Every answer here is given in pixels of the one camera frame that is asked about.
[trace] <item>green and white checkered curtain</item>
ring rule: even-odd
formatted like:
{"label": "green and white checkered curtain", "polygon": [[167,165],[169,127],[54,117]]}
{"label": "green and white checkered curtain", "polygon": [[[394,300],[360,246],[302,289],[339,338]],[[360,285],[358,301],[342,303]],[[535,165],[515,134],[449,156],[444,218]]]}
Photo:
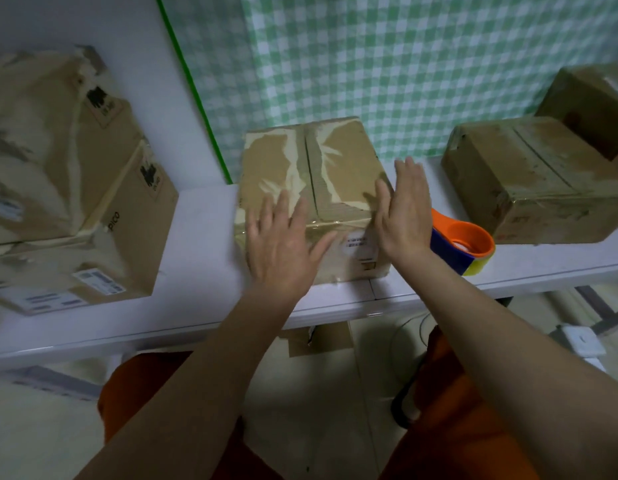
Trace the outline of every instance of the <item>green and white checkered curtain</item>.
{"label": "green and white checkered curtain", "polygon": [[381,159],[434,156],[534,112],[560,67],[618,61],[618,0],[163,1],[234,181],[247,129],[355,115]]}

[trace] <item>white wall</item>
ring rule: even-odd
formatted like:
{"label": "white wall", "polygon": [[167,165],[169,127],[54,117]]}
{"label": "white wall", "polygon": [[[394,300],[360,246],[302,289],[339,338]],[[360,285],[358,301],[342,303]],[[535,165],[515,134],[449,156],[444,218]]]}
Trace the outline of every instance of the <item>white wall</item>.
{"label": "white wall", "polygon": [[0,0],[0,54],[93,45],[179,190],[225,180],[155,0]]}

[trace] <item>white power adapter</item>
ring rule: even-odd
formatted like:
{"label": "white power adapter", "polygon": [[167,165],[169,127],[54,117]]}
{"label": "white power adapter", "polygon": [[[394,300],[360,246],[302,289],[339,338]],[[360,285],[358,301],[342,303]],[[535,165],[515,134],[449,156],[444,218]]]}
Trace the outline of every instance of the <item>white power adapter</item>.
{"label": "white power adapter", "polygon": [[558,325],[549,336],[564,348],[578,357],[606,372],[598,357],[605,355],[604,345],[597,338],[595,332],[586,326]]}

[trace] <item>hand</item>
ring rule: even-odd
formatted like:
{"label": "hand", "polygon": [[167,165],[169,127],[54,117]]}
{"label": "hand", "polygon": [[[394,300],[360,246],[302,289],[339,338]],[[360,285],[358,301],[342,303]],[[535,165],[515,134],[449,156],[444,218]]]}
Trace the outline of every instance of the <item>hand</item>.
{"label": "hand", "polygon": [[309,249],[305,238],[307,205],[300,197],[289,220],[289,192],[283,190],[275,209],[273,197],[265,197],[260,222],[253,209],[247,211],[247,259],[254,286],[293,306],[306,295],[324,253],[337,237],[337,232],[328,232]]}
{"label": "hand", "polygon": [[375,228],[380,246],[394,266],[414,253],[430,250],[433,218],[431,197],[422,165],[411,157],[395,161],[397,182],[393,197],[384,180],[375,181],[378,210]]}

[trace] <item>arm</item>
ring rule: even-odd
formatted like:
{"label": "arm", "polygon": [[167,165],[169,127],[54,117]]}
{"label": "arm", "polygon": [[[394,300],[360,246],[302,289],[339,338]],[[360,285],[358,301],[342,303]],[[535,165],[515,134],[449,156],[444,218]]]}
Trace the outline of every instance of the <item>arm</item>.
{"label": "arm", "polygon": [[305,241],[307,205],[289,220],[289,196],[270,196],[247,218],[253,284],[155,396],[77,476],[87,479],[207,479],[216,469],[249,382],[271,342],[311,287],[336,233],[312,250]]}
{"label": "arm", "polygon": [[424,171],[409,158],[396,161],[396,172],[393,197],[377,182],[380,243],[435,317],[481,395],[542,476],[618,478],[618,382],[433,254]]}

